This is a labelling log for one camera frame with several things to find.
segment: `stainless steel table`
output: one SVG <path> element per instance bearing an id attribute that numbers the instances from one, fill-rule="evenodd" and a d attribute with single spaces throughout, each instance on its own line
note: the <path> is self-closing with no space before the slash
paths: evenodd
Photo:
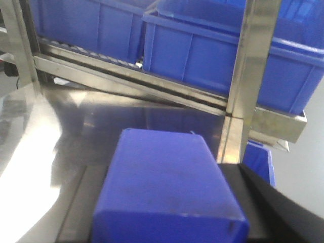
<path id="1" fill-rule="evenodd" d="M 0 99 L 0 242 L 88 242 L 92 212 L 121 131 L 201 134 L 217 154 L 215 116 L 64 86 Z"/>

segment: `stainless steel frame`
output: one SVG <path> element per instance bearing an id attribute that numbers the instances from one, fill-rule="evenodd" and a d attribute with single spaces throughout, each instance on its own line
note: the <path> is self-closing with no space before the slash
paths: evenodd
<path id="1" fill-rule="evenodd" d="M 0 28 L 0 50 L 6 52 L 0 59 L 17 65 L 25 85 L 0 99 L 0 122 L 9 126 L 9 142 L 0 144 L 5 151 L 0 157 L 6 157 L 0 159 L 0 175 L 2 164 L 11 163 L 19 152 L 7 147 L 17 146 L 25 152 L 20 157 L 36 168 L 29 170 L 29 178 L 36 176 L 37 180 L 38 163 L 26 152 L 37 154 L 38 148 L 49 143 L 52 147 L 46 149 L 56 156 L 49 161 L 54 167 L 48 177 L 60 179 L 50 189 L 61 188 L 51 209 L 19 242 L 89 242 L 95 201 L 120 132 L 127 127 L 162 126 L 162 130 L 175 132 L 203 129 L 219 163 L 239 163 L 248 138 L 289 150 L 287 141 L 296 142 L 307 124 L 305 114 L 294 116 L 256 105 L 280 0 L 247 2 L 231 92 L 226 98 L 144 73 L 134 65 L 107 62 L 100 55 L 37 39 L 28 0 L 0 0 L 6 25 L 6 29 Z M 49 75 L 90 89 L 48 84 Z M 155 124 L 151 121 L 155 116 L 167 122 Z M 186 129 L 184 120 L 189 124 Z M 46 155 L 38 158 L 54 159 Z M 16 171 L 26 164 L 23 159 L 16 161 Z"/>
<path id="2" fill-rule="evenodd" d="M 177 103 L 235 118 L 228 123 L 230 126 L 224 126 L 219 158 L 231 157 L 222 153 L 240 148 L 235 159 L 235 163 L 238 163 L 249 137 L 288 150 L 287 142 L 283 140 L 296 142 L 307 124 L 304 114 L 291 116 L 256 107 L 279 6 L 280 0 L 248 1 L 228 99 L 143 73 L 141 69 L 129 65 L 107 62 L 100 59 L 100 56 L 78 53 L 46 42 L 39 43 L 30 21 L 28 0 L 0 0 L 6 25 L 6 30 L 0 29 L 0 50 L 14 55 L 24 84 L 33 82 L 37 87 L 38 80 L 44 79 L 39 75 L 39 71 L 42 71 L 104 92 L 173 105 Z M 14 62 L 10 54 L 0 58 Z M 240 133 L 237 127 L 242 122 L 238 119 L 243 120 Z M 238 125 L 235 125 L 235 132 L 230 131 L 236 122 Z"/>

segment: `blue plastic crate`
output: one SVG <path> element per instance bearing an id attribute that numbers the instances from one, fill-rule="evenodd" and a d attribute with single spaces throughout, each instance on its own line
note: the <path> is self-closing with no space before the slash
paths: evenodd
<path id="1" fill-rule="evenodd" d="M 229 94 L 238 36 L 144 14 L 143 69 Z M 324 74 L 324 59 L 272 46 L 258 103 L 300 114 Z"/>
<path id="2" fill-rule="evenodd" d="M 275 174 L 271 151 L 262 144 L 249 142 L 243 158 L 243 163 L 275 187 Z"/>
<path id="3" fill-rule="evenodd" d="M 203 138 L 124 130 L 92 243 L 243 243 L 249 224 Z"/>
<path id="4" fill-rule="evenodd" d="M 30 0 L 39 35 L 130 63 L 143 54 L 142 15 L 154 0 Z"/>
<path id="5" fill-rule="evenodd" d="M 239 36 L 246 0 L 161 0 L 164 17 Z M 272 45 L 324 57 L 324 1 L 282 0 Z"/>

